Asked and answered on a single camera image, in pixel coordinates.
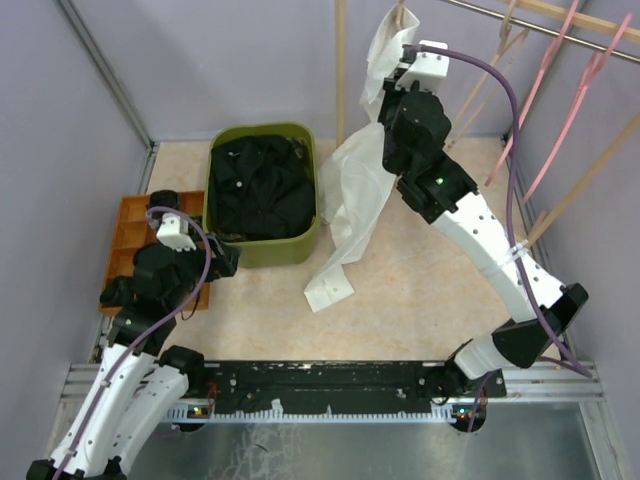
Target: black fabric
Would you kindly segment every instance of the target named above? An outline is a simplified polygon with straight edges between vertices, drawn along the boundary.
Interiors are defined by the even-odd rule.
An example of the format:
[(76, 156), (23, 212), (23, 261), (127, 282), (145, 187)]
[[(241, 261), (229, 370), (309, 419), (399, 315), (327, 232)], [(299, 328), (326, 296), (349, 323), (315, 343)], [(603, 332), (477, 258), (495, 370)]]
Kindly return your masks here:
[(315, 192), (302, 144), (279, 135), (247, 136), (211, 155), (209, 209), (227, 240), (291, 238), (309, 229)]

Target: white cloth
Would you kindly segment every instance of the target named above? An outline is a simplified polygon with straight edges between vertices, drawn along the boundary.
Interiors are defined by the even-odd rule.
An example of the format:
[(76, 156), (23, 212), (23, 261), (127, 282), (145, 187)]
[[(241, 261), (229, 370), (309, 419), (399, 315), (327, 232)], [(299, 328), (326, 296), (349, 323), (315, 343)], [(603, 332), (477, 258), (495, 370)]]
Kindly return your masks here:
[(371, 123), (351, 135), (320, 168), (321, 214), (330, 224), (336, 251), (304, 290), (314, 312), (354, 293), (342, 265), (364, 255), (395, 182), (395, 176), (382, 167), (384, 130), (377, 122), (382, 84), (398, 66), (402, 45), (412, 42), (420, 25), (405, 7), (405, 28), (398, 31), (396, 8), (382, 20), (367, 56), (367, 79), (360, 105)]

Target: gray wall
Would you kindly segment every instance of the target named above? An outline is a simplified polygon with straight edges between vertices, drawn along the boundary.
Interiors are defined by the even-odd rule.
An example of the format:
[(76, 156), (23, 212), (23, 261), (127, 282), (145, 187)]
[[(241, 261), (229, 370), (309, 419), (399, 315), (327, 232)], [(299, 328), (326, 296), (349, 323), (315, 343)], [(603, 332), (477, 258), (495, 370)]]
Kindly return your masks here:
[[(233, 125), (282, 120), (306, 124), (319, 137), (334, 136), (332, 1), (75, 3), (129, 89), (154, 139), (210, 138)], [(476, 3), (505, 8), (496, 0)], [(349, 131), (365, 122), (357, 102), (366, 54), (380, 20), (393, 5), (389, 0), (347, 2)], [(407, 5), (422, 22), (416, 40), (445, 41), (452, 49), (486, 60), (493, 56), (500, 26), (496, 20), (437, 0), (409, 0)], [(560, 23), (545, 22), (539, 16), (521, 17), (550, 26)], [(521, 98), (528, 91), (546, 42), (544, 36), (532, 34), (523, 61), (509, 75)], [(452, 114), (462, 106), (480, 72), (458, 62), (450, 68), (440, 95)], [(473, 131), (502, 133), (508, 125), (506, 97), (500, 94)]]
[(43, 455), (86, 361), (119, 198), (145, 157), (53, 1), (0, 15), (2, 478)]
[[(628, 12), (640, 25), (637, 0), (592, 1), (587, 13), (620, 22)], [(603, 36), (580, 36), (605, 43)], [(640, 55), (639, 45), (620, 49)], [(530, 182), (546, 159), (573, 99), (590, 52), (569, 46), (523, 131), (524, 177)], [(598, 155), (640, 109), (640, 65), (612, 58), (589, 90), (582, 110), (555, 163), (533, 197), (536, 211), (556, 205)], [(593, 358), (627, 449), (640, 444), (640, 420), (633, 414), (640, 394), (640, 131), (545, 234), (556, 273), (579, 281), (591, 299), (574, 333), (581, 350)], [(640, 477), (640, 457), (633, 458)]]

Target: table surface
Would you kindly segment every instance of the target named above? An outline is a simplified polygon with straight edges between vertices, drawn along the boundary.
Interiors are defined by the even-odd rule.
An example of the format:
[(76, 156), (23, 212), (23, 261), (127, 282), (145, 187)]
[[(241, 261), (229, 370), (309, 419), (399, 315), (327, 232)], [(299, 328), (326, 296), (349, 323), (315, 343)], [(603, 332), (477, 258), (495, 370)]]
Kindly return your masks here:
[[(317, 140), (320, 160), (333, 140)], [(160, 145), (148, 192), (205, 187), (209, 142)], [(464, 138), (450, 156), (480, 185), (505, 220), (507, 171), (482, 184), (502, 151), (497, 138)], [(516, 234), (524, 226), (514, 208)], [(211, 286), (209, 310), (178, 326), (165, 347), (182, 345), (208, 359), (445, 359), (468, 339), (509, 319), (489, 283), (449, 239), (412, 212), (393, 191), (362, 260), (346, 265), (356, 293), (312, 313), (303, 290), (334, 251), (329, 228), (302, 264), (240, 269)]]

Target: gray floor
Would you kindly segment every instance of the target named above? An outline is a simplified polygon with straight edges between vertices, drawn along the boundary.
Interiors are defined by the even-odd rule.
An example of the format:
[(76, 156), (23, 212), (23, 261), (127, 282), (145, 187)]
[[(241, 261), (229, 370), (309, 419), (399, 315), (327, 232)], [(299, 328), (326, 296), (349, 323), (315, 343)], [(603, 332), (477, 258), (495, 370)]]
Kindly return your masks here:
[(489, 406), (475, 435), (448, 425), (208, 425), (142, 449), (131, 480), (590, 480), (577, 405)]

